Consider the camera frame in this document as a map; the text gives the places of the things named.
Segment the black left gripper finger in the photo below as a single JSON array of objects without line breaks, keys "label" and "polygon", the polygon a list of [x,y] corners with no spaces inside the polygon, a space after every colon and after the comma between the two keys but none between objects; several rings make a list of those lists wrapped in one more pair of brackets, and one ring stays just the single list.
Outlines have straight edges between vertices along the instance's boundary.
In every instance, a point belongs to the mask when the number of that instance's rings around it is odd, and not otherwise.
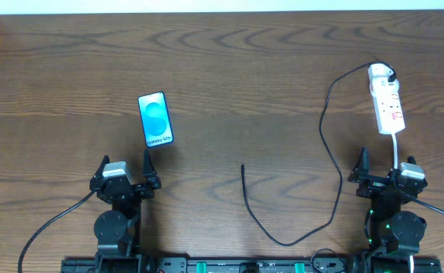
[{"label": "black left gripper finger", "polygon": [[94,174],[95,179],[99,179],[100,177],[103,177],[103,174],[102,174],[103,170],[104,170],[105,166],[109,163],[110,163],[110,159],[107,155],[105,155],[101,161],[100,166],[98,167],[98,169],[96,170],[96,172]]},{"label": "black left gripper finger", "polygon": [[148,149],[145,149],[143,154],[143,177],[149,183],[155,183],[157,180],[157,173],[155,168],[153,167],[153,163],[151,162]]}]

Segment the blue Galaxy smartphone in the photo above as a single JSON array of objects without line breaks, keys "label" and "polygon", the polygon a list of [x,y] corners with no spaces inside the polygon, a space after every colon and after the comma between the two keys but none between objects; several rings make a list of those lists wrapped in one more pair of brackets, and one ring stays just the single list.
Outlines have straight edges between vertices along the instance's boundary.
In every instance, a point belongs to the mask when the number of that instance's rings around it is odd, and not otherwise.
[{"label": "blue Galaxy smartphone", "polygon": [[140,96],[137,102],[146,147],[152,149],[173,143],[175,136],[165,93],[160,91],[146,94]]}]

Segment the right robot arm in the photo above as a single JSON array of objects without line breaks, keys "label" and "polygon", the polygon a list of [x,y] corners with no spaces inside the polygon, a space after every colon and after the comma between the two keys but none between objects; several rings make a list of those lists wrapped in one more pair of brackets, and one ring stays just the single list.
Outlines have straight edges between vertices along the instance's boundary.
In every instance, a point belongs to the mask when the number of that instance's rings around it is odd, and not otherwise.
[{"label": "right robot arm", "polygon": [[401,207],[427,187],[425,173],[412,156],[385,177],[370,174],[367,148],[360,150],[348,181],[358,184],[356,195],[370,200],[364,220],[369,248],[351,257],[349,272],[410,272],[411,256],[420,252],[427,222]]}]

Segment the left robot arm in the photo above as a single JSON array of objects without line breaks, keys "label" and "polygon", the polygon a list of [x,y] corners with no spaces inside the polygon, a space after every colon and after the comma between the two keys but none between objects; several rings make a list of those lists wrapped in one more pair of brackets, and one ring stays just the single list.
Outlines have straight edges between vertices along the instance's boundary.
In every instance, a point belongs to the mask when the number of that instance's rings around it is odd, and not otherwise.
[{"label": "left robot arm", "polygon": [[156,271],[155,259],[140,250],[141,203],[152,199],[161,188],[147,149],[143,154],[142,177],[144,182],[132,184],[127,163],[111,162],[106,155],[91,178],[90,189],[112,207],[94,224],[98,243],[91,272]]}]

